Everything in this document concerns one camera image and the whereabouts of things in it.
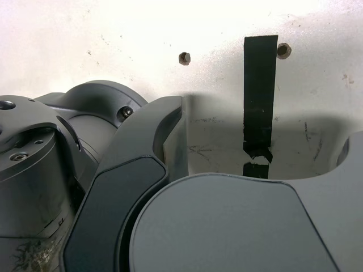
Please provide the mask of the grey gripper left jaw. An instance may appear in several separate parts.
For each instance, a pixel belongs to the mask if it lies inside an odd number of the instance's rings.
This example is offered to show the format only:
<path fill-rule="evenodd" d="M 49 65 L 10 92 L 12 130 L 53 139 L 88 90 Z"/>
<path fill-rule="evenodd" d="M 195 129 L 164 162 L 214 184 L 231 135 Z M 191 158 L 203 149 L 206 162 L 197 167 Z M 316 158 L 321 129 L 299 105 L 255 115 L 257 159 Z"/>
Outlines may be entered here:
<path fill-rule="evenodd" d="M 116 131 L 62 249 L 63 271 L 128 271 L 133 226 L 147 201 L 188 175 L 180 96 L 162 97 Z"/>

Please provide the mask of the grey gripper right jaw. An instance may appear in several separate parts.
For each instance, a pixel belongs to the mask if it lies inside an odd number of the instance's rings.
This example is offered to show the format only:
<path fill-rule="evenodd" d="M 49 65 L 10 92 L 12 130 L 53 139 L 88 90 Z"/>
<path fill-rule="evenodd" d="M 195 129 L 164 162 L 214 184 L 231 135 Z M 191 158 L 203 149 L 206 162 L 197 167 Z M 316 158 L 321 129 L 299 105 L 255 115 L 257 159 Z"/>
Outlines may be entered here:
<path fill-rule="evenodd" d="M 362 133 L 317 177 L 182 178 L 141 210 L 131 271 L 361 271 Z"/>

